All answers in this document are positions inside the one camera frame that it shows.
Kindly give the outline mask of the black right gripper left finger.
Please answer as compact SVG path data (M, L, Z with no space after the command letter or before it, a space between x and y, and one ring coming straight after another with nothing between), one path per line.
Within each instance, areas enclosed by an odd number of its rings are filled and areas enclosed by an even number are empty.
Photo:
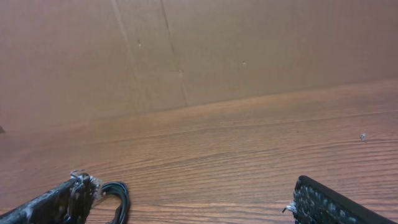
M101 191L101 180L72 172L67 181L2 214L1 224L85 223Z

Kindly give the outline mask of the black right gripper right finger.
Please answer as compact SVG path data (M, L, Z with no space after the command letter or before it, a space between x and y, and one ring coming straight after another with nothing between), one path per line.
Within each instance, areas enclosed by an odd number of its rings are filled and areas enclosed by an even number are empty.
M283 211L295 224L396 224L306 175L297 179L294 200Z

